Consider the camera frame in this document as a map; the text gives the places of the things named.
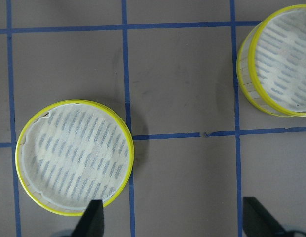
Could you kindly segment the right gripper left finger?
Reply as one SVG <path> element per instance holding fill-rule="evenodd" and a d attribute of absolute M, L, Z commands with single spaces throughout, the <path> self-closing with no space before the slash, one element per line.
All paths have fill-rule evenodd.
<path fill-rule="evenodd" d="M 104 235 L 104 212 L 102 200 L 92 200 L 86 208 L 72 237 L 102 237 Z"/>

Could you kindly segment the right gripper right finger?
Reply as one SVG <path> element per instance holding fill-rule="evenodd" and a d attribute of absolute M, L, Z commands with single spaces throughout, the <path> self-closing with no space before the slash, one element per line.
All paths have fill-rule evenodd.
<path fill-rule="evenodd" d="M 291 236 L 255 197 L 244 197 L 242 208 L 242 226 L 247 237 Z"/>

